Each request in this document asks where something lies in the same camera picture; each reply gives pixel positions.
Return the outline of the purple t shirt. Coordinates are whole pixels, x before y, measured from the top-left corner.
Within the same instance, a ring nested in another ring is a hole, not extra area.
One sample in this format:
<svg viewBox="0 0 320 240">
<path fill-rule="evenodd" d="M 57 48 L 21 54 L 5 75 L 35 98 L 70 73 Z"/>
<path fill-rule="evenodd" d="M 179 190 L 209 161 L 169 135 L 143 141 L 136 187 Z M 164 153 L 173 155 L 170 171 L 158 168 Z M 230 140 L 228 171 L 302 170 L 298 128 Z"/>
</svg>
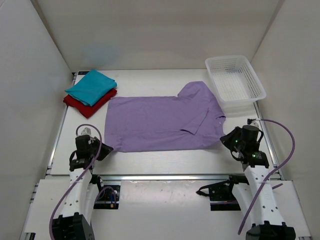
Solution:
<svg viewBox="0 0 320 240">
<path fill-rule="evenodd" d="M 122 153 L 206 149 L 224 135 L 225 120 L 207 85 L 193 81 L 176 96 L 111 99 L 104 142 Z"/>
</svg>

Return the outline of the blue t shirt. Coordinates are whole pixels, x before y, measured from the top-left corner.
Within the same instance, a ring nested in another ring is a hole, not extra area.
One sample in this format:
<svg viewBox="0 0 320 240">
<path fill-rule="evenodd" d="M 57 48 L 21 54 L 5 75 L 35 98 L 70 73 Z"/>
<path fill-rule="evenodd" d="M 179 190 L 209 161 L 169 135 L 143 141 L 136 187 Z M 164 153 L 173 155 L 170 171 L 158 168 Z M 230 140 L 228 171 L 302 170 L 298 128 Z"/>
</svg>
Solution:
<svg viewBox="0 0 320 240">
<path fill-rule="evenodd" d="M 92 69 L 78 83 L 66 89 L 65 92 L 85 106 L 92 107 L 107 92 L 116 87 L 117 82 L 114 79 Z"/>
</svg>

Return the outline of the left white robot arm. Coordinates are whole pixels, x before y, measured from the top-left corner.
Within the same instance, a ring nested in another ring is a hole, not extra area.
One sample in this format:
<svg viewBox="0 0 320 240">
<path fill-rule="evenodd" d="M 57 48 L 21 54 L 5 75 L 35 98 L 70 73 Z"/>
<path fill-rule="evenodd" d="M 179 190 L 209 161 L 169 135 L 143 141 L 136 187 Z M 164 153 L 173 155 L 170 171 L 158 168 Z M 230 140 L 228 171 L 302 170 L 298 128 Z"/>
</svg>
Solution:
<svg viewBox="0 0 320 240">
<path fill-rule="evenodd" d="M 55 207 L 49 222 L 52 240 L 94 240 L 92 213 L 103 198 L 101 177 L 93 174 L 94 162 L 102 161 L 114 149 L 88 134 L 75 138 L 76 150 L 69 157 L 69 187 Z"/>
</svg>

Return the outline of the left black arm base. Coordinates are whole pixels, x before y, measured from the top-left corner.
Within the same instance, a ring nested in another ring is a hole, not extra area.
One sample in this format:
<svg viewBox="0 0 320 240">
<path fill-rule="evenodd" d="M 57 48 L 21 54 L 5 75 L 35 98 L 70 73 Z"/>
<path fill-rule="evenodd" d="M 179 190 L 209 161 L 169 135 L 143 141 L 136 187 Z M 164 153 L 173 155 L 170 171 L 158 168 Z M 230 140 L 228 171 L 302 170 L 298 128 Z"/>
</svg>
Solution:
<svg viewBox="0 0 320 240">
<path fill-rule="evenodd" d="M 117 210 L 120 204 L 121 184 L 119 182 L 103 181 L 99 175 L 92 177 L 91 183 L 97 185 L 95 210 Z"/>
</svg>

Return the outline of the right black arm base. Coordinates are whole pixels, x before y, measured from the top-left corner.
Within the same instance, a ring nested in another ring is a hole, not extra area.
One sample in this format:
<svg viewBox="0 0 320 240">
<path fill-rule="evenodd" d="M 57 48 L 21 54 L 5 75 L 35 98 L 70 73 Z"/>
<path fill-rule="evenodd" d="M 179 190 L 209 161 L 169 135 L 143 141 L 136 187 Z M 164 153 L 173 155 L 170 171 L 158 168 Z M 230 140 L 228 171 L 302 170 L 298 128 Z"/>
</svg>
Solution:
<svg viewBox="0 0 320 240">
<path fill-rule="evenodd" d="M 240 183 L 249 184 L 244 175 L 231 174 L 227 180 L 200 187 L 196 194 L 209 197 L 211 211 L 240 211 L 241 208 L 232 194 L 234 185 Z"/>
</svg>

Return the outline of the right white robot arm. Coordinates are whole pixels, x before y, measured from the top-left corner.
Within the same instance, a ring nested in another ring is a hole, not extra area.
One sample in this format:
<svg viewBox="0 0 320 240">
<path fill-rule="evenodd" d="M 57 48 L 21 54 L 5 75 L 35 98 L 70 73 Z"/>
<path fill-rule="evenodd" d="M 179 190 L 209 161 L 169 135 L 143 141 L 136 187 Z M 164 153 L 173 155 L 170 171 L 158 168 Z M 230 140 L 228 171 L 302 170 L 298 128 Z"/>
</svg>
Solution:
<svg viewBox="0 0 320 240">
<path fill-rule="evenodd" d="M 294 240 L 295 229 L 288 226 L 282 217 L 271 185 L 269 161 L 260 151 L 264 133 L 254 125 L 235 127 L 220 138 L 221 143 L 234 159 L 241 162 L 244 179 L 230 177 L 224 193 L 230 200 L 237 200 L 243 213 L 239 229 L 248 223 L 247 240 Z"/>
</svg>

